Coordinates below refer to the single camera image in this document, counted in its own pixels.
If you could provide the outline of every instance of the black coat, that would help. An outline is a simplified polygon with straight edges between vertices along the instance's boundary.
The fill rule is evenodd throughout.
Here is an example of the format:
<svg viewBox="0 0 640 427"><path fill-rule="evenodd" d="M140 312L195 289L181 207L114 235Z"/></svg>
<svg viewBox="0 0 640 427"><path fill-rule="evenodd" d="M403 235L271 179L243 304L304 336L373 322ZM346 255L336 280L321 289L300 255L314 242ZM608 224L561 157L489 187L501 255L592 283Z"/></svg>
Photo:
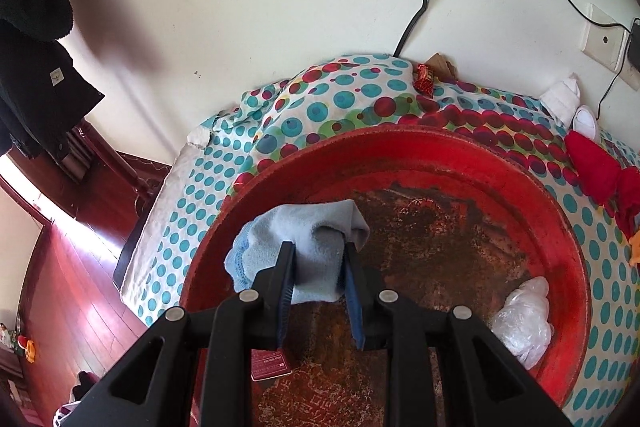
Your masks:
<svg viewBox="0 0 640 427"><path fill-rule="evenodd" d="M62 44L36 41L0 20L0 134L9 133L27 156L39 146L62 160L69 152L66 132L103 97L74 69Z"/></svg>

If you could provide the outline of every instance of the plastic bag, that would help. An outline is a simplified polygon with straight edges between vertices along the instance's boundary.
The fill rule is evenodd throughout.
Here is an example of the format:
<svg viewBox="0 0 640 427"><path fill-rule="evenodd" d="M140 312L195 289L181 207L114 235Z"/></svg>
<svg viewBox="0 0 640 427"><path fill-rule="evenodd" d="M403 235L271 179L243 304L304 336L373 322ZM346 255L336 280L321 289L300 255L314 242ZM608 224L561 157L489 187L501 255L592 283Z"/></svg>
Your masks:
<svg viewBox="0 0 640 427"><path fill-rule="evenodd" d="M534 277L511 292L494 317L491 330L517 357L525 369L531 369L545 354L554 328L549 316L549 283Z"/></svg>

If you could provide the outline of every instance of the light blue towel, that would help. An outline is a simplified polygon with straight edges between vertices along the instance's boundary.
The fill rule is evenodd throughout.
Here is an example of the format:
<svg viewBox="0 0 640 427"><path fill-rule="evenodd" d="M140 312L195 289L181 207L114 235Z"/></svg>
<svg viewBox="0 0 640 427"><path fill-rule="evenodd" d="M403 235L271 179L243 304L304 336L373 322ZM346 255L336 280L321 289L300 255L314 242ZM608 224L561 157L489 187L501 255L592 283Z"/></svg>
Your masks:
<svg viewBox="0 0 640 427"><path fill-rule="evenodd" d="M283 204L248 222L234 240L225 269L239 292L251 288L255 275L276 264L283 241L296 245L292 304L337 301L344 244L360 250L369 227L353 200L318 204Z"/></svg>

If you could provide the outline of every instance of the red cloth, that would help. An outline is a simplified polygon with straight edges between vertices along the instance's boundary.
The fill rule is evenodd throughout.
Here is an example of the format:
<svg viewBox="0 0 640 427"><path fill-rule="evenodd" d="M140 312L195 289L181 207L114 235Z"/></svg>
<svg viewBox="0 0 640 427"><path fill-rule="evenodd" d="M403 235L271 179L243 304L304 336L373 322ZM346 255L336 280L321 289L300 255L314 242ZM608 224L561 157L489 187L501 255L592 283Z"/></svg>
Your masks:
<svg viewBox="0 0 640 427"><path fill-rule="evenodd" d="M622 172L620 164L602 147L575 131L569 131L564 145L578 172L582 191L597 204L604 204L616 193Z"/></svg>
<svg viewBox="0 0 640 427"><path fill-rule="evenodd" d="M636 233L636 215L640 212L640 171L627 167L618 178L616 224L627 239Z"/></svg>

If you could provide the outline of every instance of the bed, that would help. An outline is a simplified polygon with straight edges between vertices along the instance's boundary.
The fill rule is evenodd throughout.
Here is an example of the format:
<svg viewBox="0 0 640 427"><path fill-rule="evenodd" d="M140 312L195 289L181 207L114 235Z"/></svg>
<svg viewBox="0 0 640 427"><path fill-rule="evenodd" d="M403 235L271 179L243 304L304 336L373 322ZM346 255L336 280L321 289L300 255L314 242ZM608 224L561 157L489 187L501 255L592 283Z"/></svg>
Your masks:
<svg viewBox="0 0 640 427"><path fill-rule="evenodd" d="M628 265L630 247L614 209L582 193L564 149L566 131L538 100L453 79L437 82L430 99L415 92L412 71L386 54L336 57L246 92L238 107L201 124L130 245L123 302L148 325L177 305L190 262L225 200L281 158L366 126L447 128L529 169L569 219L590 278L592 316L564 412L576 426L600 425L621 399L639 347L638 271ZM601 139L621 165L640 166L636 153L608 132Z"/></svg>

